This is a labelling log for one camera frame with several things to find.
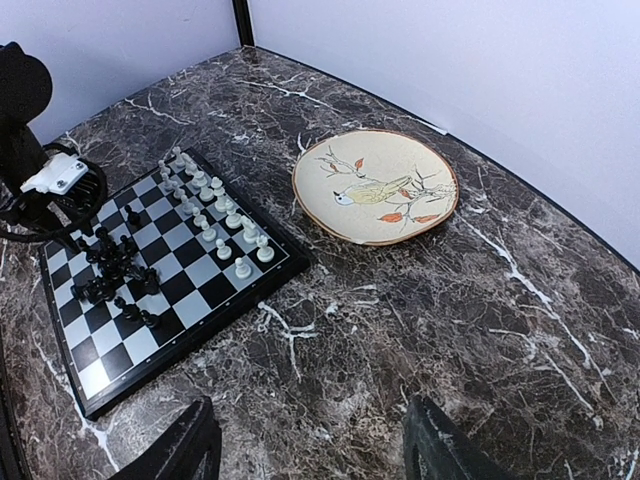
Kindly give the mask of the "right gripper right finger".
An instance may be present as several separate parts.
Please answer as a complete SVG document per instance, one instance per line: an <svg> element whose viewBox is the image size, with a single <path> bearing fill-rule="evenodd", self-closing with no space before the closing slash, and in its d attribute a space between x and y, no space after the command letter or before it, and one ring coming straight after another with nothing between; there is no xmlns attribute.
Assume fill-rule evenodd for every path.
<svg viewBox="0 0 640 480"><path fill-rule="evenodd" d="M500 467L428 397L411 399L403 427L407 479L500 478Z"/></svg>

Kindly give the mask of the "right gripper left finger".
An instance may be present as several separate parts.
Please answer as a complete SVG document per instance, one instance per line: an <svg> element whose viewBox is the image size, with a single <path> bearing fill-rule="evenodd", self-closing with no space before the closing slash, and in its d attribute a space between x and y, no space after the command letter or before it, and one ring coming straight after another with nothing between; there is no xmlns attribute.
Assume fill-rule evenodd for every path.
<svg viewBox="0 0 640 480"><path fill-rule="evenodd" d="M222 431L211 399L202 396L112 479L218 479L221 449Z"/></svg>

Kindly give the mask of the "black white chess board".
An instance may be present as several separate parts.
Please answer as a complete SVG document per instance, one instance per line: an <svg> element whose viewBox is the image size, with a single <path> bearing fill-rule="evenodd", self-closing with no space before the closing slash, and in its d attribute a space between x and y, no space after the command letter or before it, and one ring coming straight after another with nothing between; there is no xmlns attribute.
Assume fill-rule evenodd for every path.
<svg viewBox="0 0 640 480"><path fill-rule="evenodd" d="M308 254L276 223L251 205L222 174L242 200L264 216L286 250L281 267L237 290L220 275L202 287L180 270L164 240L156 234L146 207L163 194L151 175L156 167L113 194L91 220L112 239L131 237L139 248L134 260L157 270L160 292L149 295L141 283L120 282L116 295L160 317L149 329L131 322L111 301L91 304L72 297L71 287L100 275L83 252L73 253L55 242L40 248L43 285L56 340L73 395L82 415L96 419L115 404L181 360L230 325L290 279L309 267Z"/></svg>

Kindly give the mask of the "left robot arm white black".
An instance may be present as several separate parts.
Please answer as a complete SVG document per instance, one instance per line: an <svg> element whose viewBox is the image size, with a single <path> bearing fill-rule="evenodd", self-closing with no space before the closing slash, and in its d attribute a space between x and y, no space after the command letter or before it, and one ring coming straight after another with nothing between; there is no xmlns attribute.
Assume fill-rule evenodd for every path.
<svg viewBox="0 0 640 480"><path fill-rule="evenodd" d="M80 251L71 233L90 236L90 220L108 196L104 171L75 148L40 144L29 127L52 99L49 70L16 42L1 47L1 221L23 234L1 230L19 243L55 241Z"/></svg>

